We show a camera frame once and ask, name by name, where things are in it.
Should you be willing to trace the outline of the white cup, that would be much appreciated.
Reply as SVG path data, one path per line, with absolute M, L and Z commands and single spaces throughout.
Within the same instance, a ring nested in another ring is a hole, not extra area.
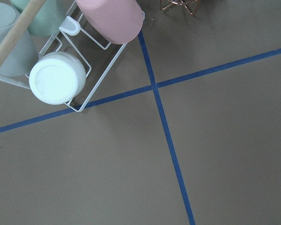
M 67 52 L 52 52 L 32 68 L 29 85 L 42 102 L 60 105 L 82 91 L 86 77 L 83 64 L 75 56 Z

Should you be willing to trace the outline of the pink cup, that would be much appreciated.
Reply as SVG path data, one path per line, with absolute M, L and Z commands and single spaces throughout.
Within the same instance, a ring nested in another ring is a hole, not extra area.
M 143 25 L 143 11 L 135 0 L 77 0 L 87 21 L 109 42 L 135 39 Z

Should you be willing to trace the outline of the light blue cup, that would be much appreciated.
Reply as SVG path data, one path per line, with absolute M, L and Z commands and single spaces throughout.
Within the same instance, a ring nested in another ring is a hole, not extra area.
M 20 13 L 11 5 L 0 3 L 0 44 L 14 26 Z M 9 56 L 0 67 L 0 75 L 22 76 L 38 62 L 38 53 L 28 31 L 22 35 Z

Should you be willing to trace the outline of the light green cup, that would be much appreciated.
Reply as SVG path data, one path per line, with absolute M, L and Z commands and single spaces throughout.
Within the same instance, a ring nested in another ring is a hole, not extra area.
M 12 0 L 21 14 L 15 24 L 17 31 L 28 29 L 33 36 L 55 34 L 66 18 L 66 11 L 59 0 Z

